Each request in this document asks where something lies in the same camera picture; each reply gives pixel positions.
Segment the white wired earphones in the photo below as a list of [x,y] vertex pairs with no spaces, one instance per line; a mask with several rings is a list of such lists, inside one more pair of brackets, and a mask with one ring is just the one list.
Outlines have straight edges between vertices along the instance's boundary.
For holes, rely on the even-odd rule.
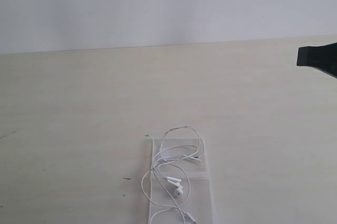
[[[190,130],[195,133],[197,137],[197,143],[194,144],[185,144],[185,145],[174,145],[171,147],[164,148],[164,143],[166,136],[177,130]],[[191,193],[191,182],[187,172],[179,165],[181,161],[191,161],[195,163],[200,163],[202,157],[205,154],[205,143],[200,134],[191,126],[182,126],[171,128],[163,134],[160,140],[159,149],[156,153],[153,153],[150,170],[144,174],[141,180],[141,190],[143,195],[147,198],[149,203],[163,207],[163,210],[160,210],[152,215],[150,215],[148,222],[152,223],[153,219],[164,212],[176,210],[181,215],[183,223],[190,221],[191,223],[196,223],[195,219],[191,216],[190,213],[184,211],[181,206],[189,199]],[[161,167],[172,166],[173,168],[178,169],[183,173],[187,181],[187,194],[181,202],[177,202],[181,196],[184,195],[184,186],[182,184],[182,179],[175,178],[172,176],[164,175],[161,172]],[[165,205],[158,203],[152,199],[152,194],[147,194],[144,190],[144,180],[147,176],[154,177],[154,179],[159,183],[161,188],[166,192],[169,198],[172,200],[172,205]]]

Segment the clear plastic storage box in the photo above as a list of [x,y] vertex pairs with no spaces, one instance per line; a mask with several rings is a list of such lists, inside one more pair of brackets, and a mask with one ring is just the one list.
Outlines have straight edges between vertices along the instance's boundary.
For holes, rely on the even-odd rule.
[[[164,148],[180,144],[195,145],[196,143],[197,138],[166,139],[164,143]],[[156,153],[158,151],[159,145],[160,139],[153,138],[152,156],[153,153]],[[202,157],[202,161],[198,164],[191,161],[181,161],[179,162],[179,165],[187,172],[191,182],[191,193],[189,199],[181,206],[181,208],[184,211],[190,213],[191,216],[195,219],[196,223],[216,223],[217,219],[214,210],[211,176],[207,163],[206,153]],[[172,166],[161,167],[161,172],[164,175],[182,179],[182,184],[184,186],[184,195],[177,200],[177,202],[181,202],[185,198],[185,195],[187,194],[187,181],[185,179],[185,176],[181,171],[179,171],[176,168],[173,168]],[[172,200],[161,188],[161,186],[154,179],[154,177],[147,176],[145,178],[144,190],[147,194],[151,193],[152,199],[158,203],[162,203],[165,205],[173,204]],[[163,207],[159,207],[149,203],[148,220],[150,215],[163,209],[164,209]],[[183,223],[183,221],[179,212],[173,210],[157,215],[153,219],[152,223]]]

